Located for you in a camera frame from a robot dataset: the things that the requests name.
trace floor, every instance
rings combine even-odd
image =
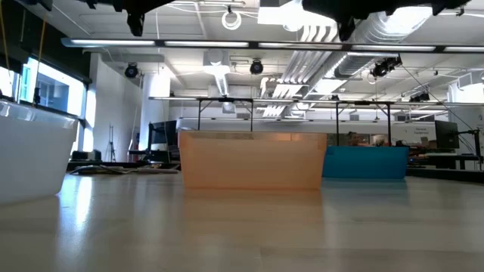
[[[319,192],[66,176],[0,207],[2,271],[484,271],[484,186],[407,178]]]

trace white ceiling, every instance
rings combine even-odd
[[[258,0],[245,1],[245,11],[257,12]],[[112,7],[98,5],[96,10],[88,8],[87,4],[75,0],[54,0],[55,9],[48,14],[48,22],[66,33],[70,37],[91,38],[129,38],[132,35],[126,25],[126,13],[116,13]],[[186,10],[194,11],[191,6],[177,6]],[[40,6],[28,7],[32,12],[42,17],[45,10]],[[202,11],[220,11],[223,7],[204,7]],[[484,0],[472,0],[467,6],[467,13],[484,15]],[[221,24],[222,13],[202,13],[202,22],[206,29],[206,37],[203,37],[197,14],[179,11],[170,7],[161,7],[147,14],[144,25],[144,38],[155,39],[221,39],[221,40],[266,40],[282,41],[297,40],[301,32],[288,32],[281,26],[259,25],[256,19],[243,16],[242,25],[234,31],[224,28]],[[159,32],[157,33],[156,18],[158,18]],[[458,44],[484,44],[484,18],[478,17],[455,17],[438,16],[431,17],[420,29],[411,34],[407,43],[458,43]],[[180,75],[179,79],[186,89],[206,88],[207,85],[215,84],[214,78],[202,71],[203,50],[194,49],[133,49],[123,48],[110,49],[111,54],[163,54],[173,69],[174,74]],[[254,85],[259,86],[261,76],[251,76],[249,72],[250,62],[254,57],[261,58],[265,64],[264,73],[282,73],[290,60],[290,51],[230,51],[231,58],[237,66],[228,75],[228,83],[231,85]],[[439,98],[445,98],[446,85],[442,84],[442,75],[454,74],[461,68],[483,67],[484,55],[450,55],[450,54],[403,54],[403,63],[415,74],[420,83],[430,83],[431,91]],[[157,69],[157,63],[153,64],[153,70]],[[433,75],[433,68],[440,69],[440,76]],[[389,75],[396,79],[381,79],[375,90],[366,80],[367,72],[362,73],[360,81],[350,81],[344,85],[348,98],[374,97],[375,91],[383,99],[398,97],[403,91],[411,90],[419,84],[404,70],[397,70]]]

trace blue plastic bin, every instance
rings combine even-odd
[[[328,147],[323,177],[403,179],[407,160],[405,147]]]

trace white plastic tub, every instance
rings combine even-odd
[[[59,192],[77,125],[75,119],[0,101],[0,204]]]

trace black ceiling fixture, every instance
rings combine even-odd
[[[302,0],[302,8],[334,19],[338,24],[340,40],[345,42],[355,31],[355,20],[366,20],[371,13],[385,11],[392,15],[397,8],[426,5],[432,7],[433,16],[444,9],[461,8],[470,0]]]
[[[124,71],[124,75],[129,78],[133,79],[138,75],[138,64],[137,63],[128,63],[128,68]]]
[[[253,75],[259,75],[264,70],[264,66],[260,60],[253,60],[252,65],[250,65],[250,73]]]
[[[143,35],[144,15],[155,8],[169,4],[175,0],[77,0],[85,2],[91,9],[96,9],[96,4],[111,5],[116,12],[128,13],[127,24],[131,34],[136,37]]]
[[[381,62],[375,63],[375,67],[370,71],[374,78],[384,77],[387,73],[392,72],[395,67],[402,65],[402,59],[398,57],[387,57]]]
[[[425,101],[429,101],[429,100],[430,100],[429,93],[424,92],[422,94],[418,94],[418,95],[410,97],[410,100],[408,102],[425,102]]]

